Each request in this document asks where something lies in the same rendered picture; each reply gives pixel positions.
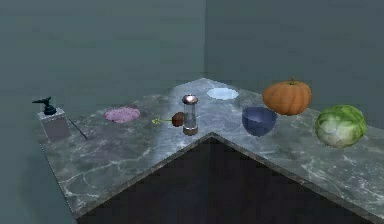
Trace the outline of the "green cabbage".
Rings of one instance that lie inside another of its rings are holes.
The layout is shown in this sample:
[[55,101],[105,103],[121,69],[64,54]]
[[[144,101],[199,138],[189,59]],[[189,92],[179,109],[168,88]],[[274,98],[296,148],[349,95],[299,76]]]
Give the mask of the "green cabbage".
[[352,105],[335,105],[317,117],[314,130],[317,138],[327,146],[346,148],[356,144],[366,133],[363,113]]

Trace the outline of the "pale blue plate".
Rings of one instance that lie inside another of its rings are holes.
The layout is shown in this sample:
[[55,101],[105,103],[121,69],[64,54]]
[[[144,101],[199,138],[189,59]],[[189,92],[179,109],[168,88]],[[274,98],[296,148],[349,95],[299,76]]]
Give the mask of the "pale blue plate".
[[231,100],[238,97],[239,93],[234,89],[229,88],[213,88],[207,94],[214,99]]

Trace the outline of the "clear glass shaker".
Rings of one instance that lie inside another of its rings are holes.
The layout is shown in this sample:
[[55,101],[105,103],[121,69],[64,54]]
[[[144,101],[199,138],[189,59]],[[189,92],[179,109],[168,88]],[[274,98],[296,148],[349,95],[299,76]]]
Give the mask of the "clear glass shaker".
[[182,102],[184,104],[183,133],[187,136],[193,136],[198,133],[196,118],[198,98],[193,94],[188,94],[182,98]]

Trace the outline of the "orange pumpkin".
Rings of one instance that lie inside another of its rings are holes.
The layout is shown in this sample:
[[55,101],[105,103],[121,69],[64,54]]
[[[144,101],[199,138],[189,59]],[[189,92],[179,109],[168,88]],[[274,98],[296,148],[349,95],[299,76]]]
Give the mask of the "orange pumpkin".
[[296,80],[281,81],[267,87],[262,93],[264,104],[279,115],[293,116],[304,112],[312,100],[308,84]]

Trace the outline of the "blue bowl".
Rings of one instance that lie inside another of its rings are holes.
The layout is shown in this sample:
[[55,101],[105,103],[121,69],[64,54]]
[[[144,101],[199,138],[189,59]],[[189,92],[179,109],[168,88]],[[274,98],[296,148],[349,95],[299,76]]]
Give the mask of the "blue bowl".
[[246,107],[242,111],[242,124],[245,130],[257,137],[272,131],[278,115],[266,107]]

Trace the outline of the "thin dark rod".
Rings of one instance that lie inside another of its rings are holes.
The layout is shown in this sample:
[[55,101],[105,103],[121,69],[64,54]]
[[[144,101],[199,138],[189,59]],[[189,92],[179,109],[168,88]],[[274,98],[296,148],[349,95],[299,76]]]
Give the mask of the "thin dark rod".
[[84,137],[84,139],[88,140],[88,137],[80,130],[80,128],[70,118],[68,118],[68,120],[77,129],[77,131]]

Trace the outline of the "pink round plate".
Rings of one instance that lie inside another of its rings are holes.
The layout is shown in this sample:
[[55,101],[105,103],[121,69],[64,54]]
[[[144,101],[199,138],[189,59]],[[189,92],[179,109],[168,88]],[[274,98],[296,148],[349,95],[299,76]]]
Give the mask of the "pink round plate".
[[120,107],[106,111],[104,118],[114,123],[126,123],[140,116],[140,111],[131,107]]

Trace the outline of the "grey marble corner counter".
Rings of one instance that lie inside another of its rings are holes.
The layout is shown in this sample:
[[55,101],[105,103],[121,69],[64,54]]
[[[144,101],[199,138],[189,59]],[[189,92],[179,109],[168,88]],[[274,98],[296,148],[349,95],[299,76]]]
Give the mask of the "grey marble corner counter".
[[[76,120],[88,140],[74,129],[71,137],[41,142],[49,165],[74,217],[98,205],[163,167],[200,142],[214,138],[284,173],[300,184],[358,213],[373,224],[384,224],[384,130],[367,129],[364,137],[345,149],[322,144],[314,132],[317,111],[281,116],[263,137],[250,135],[242,125],[242,111],[260,106],[260,94],[239,90],[231,100],[211,98],[207,92],[219,82],[201,78],[159,94],[145,96],[133,107],[139,118],[113,123],[99,110]],[[187,136],[183,125],[153,124],[184,113],[182,98],[198,98],[198,133]]]

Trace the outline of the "grey soap dispenser bottle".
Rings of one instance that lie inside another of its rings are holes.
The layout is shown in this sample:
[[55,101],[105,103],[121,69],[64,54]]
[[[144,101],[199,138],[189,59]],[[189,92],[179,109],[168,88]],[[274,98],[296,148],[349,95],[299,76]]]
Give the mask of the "grey soap dispenser bottle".
[[33,104],[43,104],[42,112],[37,116],[47,139],[50,142],[56,142],[68,138],[71,135],[66,114],[60,107],[50,104],[50,97],[34,100]]

